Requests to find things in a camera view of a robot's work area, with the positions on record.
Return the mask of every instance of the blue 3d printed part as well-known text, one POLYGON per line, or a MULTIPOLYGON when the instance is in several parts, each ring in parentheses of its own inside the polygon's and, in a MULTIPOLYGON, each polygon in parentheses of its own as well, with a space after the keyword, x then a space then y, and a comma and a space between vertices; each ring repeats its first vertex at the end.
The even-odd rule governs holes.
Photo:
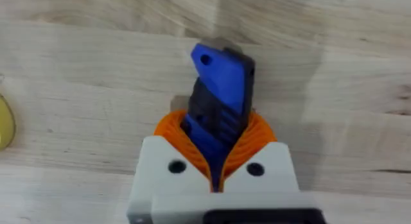
POLYGON ((217 191, 223 163, 248 124, 255 63, 233 49, 202 44, 191 57, 199 77, 181 127, 207 160, 217 191))

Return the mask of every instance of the white plastic part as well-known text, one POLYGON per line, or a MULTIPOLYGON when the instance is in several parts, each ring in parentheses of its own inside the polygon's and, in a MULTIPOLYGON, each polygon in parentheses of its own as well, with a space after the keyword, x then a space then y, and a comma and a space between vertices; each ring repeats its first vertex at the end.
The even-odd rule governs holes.
POLYGON ((225 182, 224 193, 210 193, 208 179, 163 137, 146 137, 140 153, 130 197, 128 218, 132 224, 202 223, 215 209, 315 208, 300 193, 288 147, 271 142, 225 182), (170 173, 168 165, 182 160, 187 168, 170 173), (250 163, 264 167, 259 177, 247 171, 250 163))
POLYGON ((201 174, 165 138, 144 138, 134 176, 127 216, 131 223, 152 223, 152 200, 154 196, 178 194, 209 194, 208 179, 201 174), (171 173, 170 162, 186 163, 182 173, 171 173))
POLYGON ((224 182, 225 193, 298 191, 297 177, 288 146, 280 142, 268 143, 224 182), (247 166, 251 163, 262 166, 264 174, 259 177, 251 175, 247 171, 247 166))

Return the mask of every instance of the yellow object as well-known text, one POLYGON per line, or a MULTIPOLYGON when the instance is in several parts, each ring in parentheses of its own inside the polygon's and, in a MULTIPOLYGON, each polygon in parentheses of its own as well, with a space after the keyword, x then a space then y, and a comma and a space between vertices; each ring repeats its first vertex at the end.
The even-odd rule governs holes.
POLYGON ((12 111, 0 94, 0 150, 6 148, 15 135, 15 121, 12 111))

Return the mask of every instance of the wooden table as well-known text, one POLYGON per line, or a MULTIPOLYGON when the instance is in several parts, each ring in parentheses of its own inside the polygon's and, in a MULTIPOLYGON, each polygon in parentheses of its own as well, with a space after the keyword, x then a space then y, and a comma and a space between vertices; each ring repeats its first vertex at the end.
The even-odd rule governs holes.
POLYGON ((126 223, 141 141, 212 35, 256 60, 254 107, 330 223, 409 223, 410 1, 0 0, 0 223, 126 223))

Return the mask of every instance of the orange flexible gripper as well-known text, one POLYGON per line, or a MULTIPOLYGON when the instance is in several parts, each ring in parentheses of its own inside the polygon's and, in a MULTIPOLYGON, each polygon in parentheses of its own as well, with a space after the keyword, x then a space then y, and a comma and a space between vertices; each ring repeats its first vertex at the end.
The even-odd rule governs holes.
MULTIPOLYGON (((187 160, 194 165, 210 181, 211 172, 206 159, 190 138, 181 129, 180 124, 186 115, 185 110, 170 112, 157 125, 154 135, 163 136, 174 148, 176 148, 187 160)), ((223 192, 224 181, 241 165, 260 151, 269 142, 277 141, 270 126, 255 112, 250 113, 249 125, 234 145, 225 160, 220 177, 219 192, 223 192)))

